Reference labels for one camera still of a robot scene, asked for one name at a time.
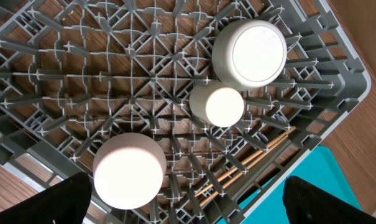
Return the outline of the grey bowl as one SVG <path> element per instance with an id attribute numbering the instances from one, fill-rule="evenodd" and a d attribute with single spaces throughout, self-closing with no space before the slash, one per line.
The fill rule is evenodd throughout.
<path id="1" fill-rule="evenodd" d="M 267 21 L 246 19 L 227 25 L 217 35 L 212 65 L 217 78 L 236 90 L 272 83 L 287 62 L 287 42 Z"/>

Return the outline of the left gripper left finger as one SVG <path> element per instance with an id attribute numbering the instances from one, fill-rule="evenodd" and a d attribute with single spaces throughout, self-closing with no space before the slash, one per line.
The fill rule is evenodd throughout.
<path id="1" fill-rule="evenodd" d="M 89 175 L 79 172 L 0 212 L 0 223 L 82 223 L 91 194 Z"/>

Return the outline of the white plastic cup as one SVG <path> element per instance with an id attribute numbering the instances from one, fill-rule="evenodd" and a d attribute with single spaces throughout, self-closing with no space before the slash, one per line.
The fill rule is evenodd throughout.
<path id="1" fill-rule="evenodd" d="M 190 93 L 189 103 L 193 115 L 222 128 L 236 124 L 244 112 L 241 94 L 221 82 L 196 85 Z"/>

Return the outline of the wooden chopstick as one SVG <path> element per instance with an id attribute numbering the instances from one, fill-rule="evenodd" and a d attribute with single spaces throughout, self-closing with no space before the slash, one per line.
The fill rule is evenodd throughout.
<path id="1" fill-rule="evenodd" d="M 259 155 L 253 162 L 251 162 L 248 165 L 248 169 L 251 169 L 253 166 L 255 166 L 260 160 L 262 160 L 268 153 L 270 153 L 272 150 L 274 150 L 280 143 L 282 143 L 288 136 L 284 135 L 280 140 L 278 140 L 274 145 L 271 146 L 269 152 L 264 152 L 261 155 Z M 233 184 L 237 179 L 239 179 L 243 173 L 239 172 L 238 174 L 234 175 L 231 179 L 229 179 L 224 185 L 224 188 L 229 187 L 231 184 Z M 218 192 L 214 192 L 211 196 L 207 197 L 200 203 L 200 207 L 204 207 L 206 204 L 208 204 L 210 201 L 212 201 L 213 198 L 218 196 Z"/>
<path id="2" fill-rule="evenodd" d="M 276 137 L 274 140 L 270 141 L 268 144 L 267 144 L 267 149 L 270 150 L 271 147 L 275 146 L 276 143 L 278 143 L 283 137 L 289 135 L 291 132 L 293 132 L 294 130 L 296 129 L 295 126 L 292 126 L 288 131 L 285 131 L 283 134 L 279 135 L 278 137 Z M 261 153 L 263 153 L 262 150 L 258 150 L 257 152 L 253 153 L 252 155 L 250 155 L 248 158 L 244 159 L 242 161 L 242 164 L 243 165 L 246 165 L 248 164 L 252 159 L 256 158 L 257 156 L 259 156 Z M 218 177 L 218 181 L 222 181 L 224 180 L 227 176 L 229 176 L 230 174 L 234 173 L 235 171 L 237 170 L 236 167 L 228 170 L 226 173 L 224 173 L 222 176 Z M 202 193 L 204 193 L 205 191 L 207 191 L 208 189 L 210 189 L 211 187 L 213 186 L 213 184 L 209 184 L 207 187 L 205 187 L 203 190 L 199 191 L 198 193 L 195 194 L 195 197 L 201 195 Z"/>

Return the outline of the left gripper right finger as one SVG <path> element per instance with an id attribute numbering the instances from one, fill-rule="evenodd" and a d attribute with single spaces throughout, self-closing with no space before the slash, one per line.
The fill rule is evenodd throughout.
<path id="1" fill-rule="evenodd" d="M 285 180 L 283 205 L 291 224 L 376 224 L 376 218 L 297 177 Z"/>

